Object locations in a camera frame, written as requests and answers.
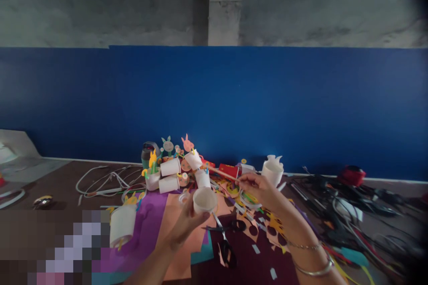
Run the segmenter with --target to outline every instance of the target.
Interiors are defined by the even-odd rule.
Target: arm
[[[210,217],[207,212],[195,215],[193,193],[184,204],[180,217],[166,239],[124,282],[124,285],[161,284],[175,253],[184,244],[192,231]]]
[[[256,197],[266,208],[271,210],[284,227],[288,240],[288,249],[294,264],[308,272],[322,271],[328,264],[327,253],[318,246],[317,249],[302,249],[290,243],[303,246],[317,246],[319,240],[297,209],[264,176],[254,173],[242,175],[239,186]],[[345,284],[337,269],[333,266],[324,276],[312,277],[296,269],[301,285],[309,284]]]

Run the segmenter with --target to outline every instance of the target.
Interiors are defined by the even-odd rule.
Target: left hand
[[[179,249],[192,231],[201,225],[210,217],[210,213],[203,212],[198,215],[195,214],[193,209],[193,194],[194,191],[190,194],[189,198],[186,200],[181,211],[178,221],[173,227],[172,231],[169,233],[170,245],[174,250]]]

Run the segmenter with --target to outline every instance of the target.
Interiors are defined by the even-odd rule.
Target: black scissors
[[[221,232],[223,234],[223,241],[220,243],[220,253],[222,255],[223,262],[228,268],[235,268],[238,265],[238,260],[236,259],[235,252],[232,249],[232,246],[229,244],[226,238],[225,231],[232,229],[236,232],[243,232],[247,226],[241,220],[233,220],[228,227],[223,227],[217,216],[213,213],[215,220],[217,221],[218,227],[203,227],[206,230],[212,230],[216,232]]]

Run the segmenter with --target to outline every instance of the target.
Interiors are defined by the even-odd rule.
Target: concrete wall
[[[0,8],[0,46],[193,44],[193,0],[0,0]]]
[[[427,47],[418,0],[242,0],[241,45]]]

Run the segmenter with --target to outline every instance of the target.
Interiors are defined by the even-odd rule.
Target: hand
[[[273,212],[279,212],[289,205],[288,199],[265,176],[248,173],[238,180],[239,187],[252,194],[264,207]]]
[[[184,203],[180,217],[178,217],[175,226],[169,233],[170,245],[173,250],[179,249],[192,231],[206,221],[211,215],[208,212],[203,212],[198,215],[195,214],[193,209],[193,194],[194,191]]]

